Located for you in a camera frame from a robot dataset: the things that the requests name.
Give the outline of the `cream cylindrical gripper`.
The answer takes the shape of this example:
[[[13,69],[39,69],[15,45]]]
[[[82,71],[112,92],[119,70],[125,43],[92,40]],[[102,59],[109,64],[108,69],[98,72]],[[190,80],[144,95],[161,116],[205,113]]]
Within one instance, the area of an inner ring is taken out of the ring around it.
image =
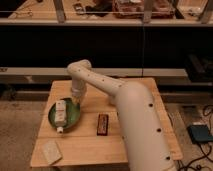
[[[82,96],[86,92],[86,83],[82,80],[73,79],[72,80],[72,86],[71,86],[71,92],[72,92],[72,101],[74,104],[80,104],[82,102]]]

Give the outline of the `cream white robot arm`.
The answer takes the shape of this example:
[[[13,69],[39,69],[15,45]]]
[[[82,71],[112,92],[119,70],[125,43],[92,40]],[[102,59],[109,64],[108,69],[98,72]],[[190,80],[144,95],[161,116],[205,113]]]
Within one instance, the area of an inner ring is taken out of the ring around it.
[[[86,84],[109,95],[118,114],[130,171],[177,171],[148,87],[101,75],[91,68],[88,60],[68,65],[72,96],[80,100]]]

